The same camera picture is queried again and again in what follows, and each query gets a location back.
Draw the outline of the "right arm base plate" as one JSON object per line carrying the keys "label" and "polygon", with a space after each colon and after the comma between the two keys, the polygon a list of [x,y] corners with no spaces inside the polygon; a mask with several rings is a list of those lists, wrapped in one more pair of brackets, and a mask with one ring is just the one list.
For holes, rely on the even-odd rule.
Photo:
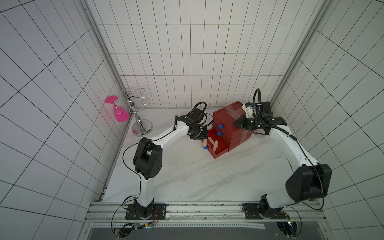
{"label": "right arm base plate", "polygon": [[260,206],[259,203],[244,203],[242,210],[247,220],[283,220],[286,218],[281,209],[270,209],[263,205]]}

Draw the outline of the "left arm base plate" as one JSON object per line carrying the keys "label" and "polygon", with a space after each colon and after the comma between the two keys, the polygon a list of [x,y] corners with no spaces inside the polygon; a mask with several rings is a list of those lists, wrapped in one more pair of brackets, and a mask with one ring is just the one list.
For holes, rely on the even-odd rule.
{"label": "left arm base plate", "polygon": [[126,220],[164,220],[167,213],[167,204],[150,204],[144,208],[139,204],[129,204]]}

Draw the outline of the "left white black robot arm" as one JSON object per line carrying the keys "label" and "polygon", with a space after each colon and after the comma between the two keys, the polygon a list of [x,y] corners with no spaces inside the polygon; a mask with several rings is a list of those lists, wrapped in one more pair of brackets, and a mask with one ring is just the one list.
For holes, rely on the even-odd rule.
{"label": "left white black robot arm", "polygon": [[198,102],[191,111],[182,116],[174,117],[174,124],[168,130],[158,135],[154,140],[142,138],[139,141],[133,164],[136,173],[140,176],[141,190],[134,201],[138,210],[152,211],[154,202],[153,187],[154,177],[162,168],[163,151],[178,139],[189,136],[191,140],[202,141],[208,138],[208,126],[205,124],[206,102]]}

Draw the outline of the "red top drawer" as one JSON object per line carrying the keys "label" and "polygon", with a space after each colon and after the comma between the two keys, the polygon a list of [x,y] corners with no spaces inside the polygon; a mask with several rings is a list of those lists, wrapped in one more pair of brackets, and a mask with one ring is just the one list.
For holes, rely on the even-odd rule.
{"label": "red top drawer", "polygon": [[242,109],[238,110],[229,110],[220,109],[214,112],[214,123],[213,128],[218,132],[219,130],[229,130],[233,131],[235,129],[240,129],[234,125],[234,122],[238,120],[241,116],[245,116],[245,112]]}

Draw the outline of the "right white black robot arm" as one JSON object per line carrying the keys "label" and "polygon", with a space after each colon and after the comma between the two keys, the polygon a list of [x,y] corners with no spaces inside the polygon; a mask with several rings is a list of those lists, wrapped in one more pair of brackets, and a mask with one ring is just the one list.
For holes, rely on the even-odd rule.
{"label": "right white black robot arm", "polygon": [[258,211],[265,215],[272,210],[296,204],[301,201],[323,199],[328,194],[332,170],[327,164],[319,163],[305,150],[293,135],[287,122],[282,117],[274,117],[267,112],[263,103],[246,103],[242,106],[245,114],[234,125],[240,129],[270,136],[283,151],[292,167],[293,174],[280,190],[263,195]]}

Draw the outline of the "red drawer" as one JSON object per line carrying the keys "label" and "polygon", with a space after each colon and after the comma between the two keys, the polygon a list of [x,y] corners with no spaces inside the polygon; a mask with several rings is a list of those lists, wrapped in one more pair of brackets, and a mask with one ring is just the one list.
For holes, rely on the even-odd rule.
{"label": "red drawer", "polygon": [[235,129],[233,131],[229,130],[219,130],[217,135],[221,137],[229,146],[234,146],[235,144],[241,144],[248,140],[252,132],[243,130],[243,129]]}
{"label": "red drawer", "polygon": [[229,110],[220,109],[214,112],[214,123],[213,128],[218,132],[219,130],[229,130],[233,131],[235,129],[240,129],[234,125],[234,122],[238,120],[241,116],[245,116],[245,112],[242,109],[238,110]]}
{"label": "red drawer", "polygon": [[210,141],[208,140],[208,145],[207,145],[207,150],[208,152],[212,155],[212,157],[214,159],[217,159],[218,157],[222,156],[223,154],[225,154],[226,152],[228,152],[229,150],[229,146],[228,144],[223,140],[223,138],[221,137],[218,137],[218,136],[213,136],[211,137],[214,141],[217,140],[219,142],[218,144],[218,148],[216,149],[216,151],[214,152],[213,151],[213,148],[214,146],[210,143]]}

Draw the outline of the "red bottom drawer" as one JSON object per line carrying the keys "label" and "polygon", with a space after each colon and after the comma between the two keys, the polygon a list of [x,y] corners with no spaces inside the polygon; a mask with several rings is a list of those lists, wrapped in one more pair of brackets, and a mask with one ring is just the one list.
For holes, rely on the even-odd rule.
{"label": "red bottom drawer", "polygon": [[221,137],[218,137],[218,136],[213,136],[211,137],[214,141],[217,140],[219,142],[218,144],[218,148],[216,149],[216,151],[214,152],[213,151],[213,148],[214,146],[210,143],[210,141],[208,140],[208,145],[207,145],[207,150],[208,152],[212,155],[212,157],[214,159],[217,159],[218,157],[222,156],[223,154],[225,154],[226,152],[228,152],[229,150],[229,146],[228,144],[223,140],[223,138]]}

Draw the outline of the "peach knife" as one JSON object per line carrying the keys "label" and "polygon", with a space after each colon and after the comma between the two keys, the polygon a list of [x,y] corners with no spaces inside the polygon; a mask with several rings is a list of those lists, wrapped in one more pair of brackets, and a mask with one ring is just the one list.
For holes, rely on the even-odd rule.
{"label": "peach knife", "polygon": [[216,140],[216,141],[214,142],[214,148],[213,148],[213,151],[214,151],[214,152],[215,152],[216,149],[218,148],[218,144],[219,144],[219,142]]}

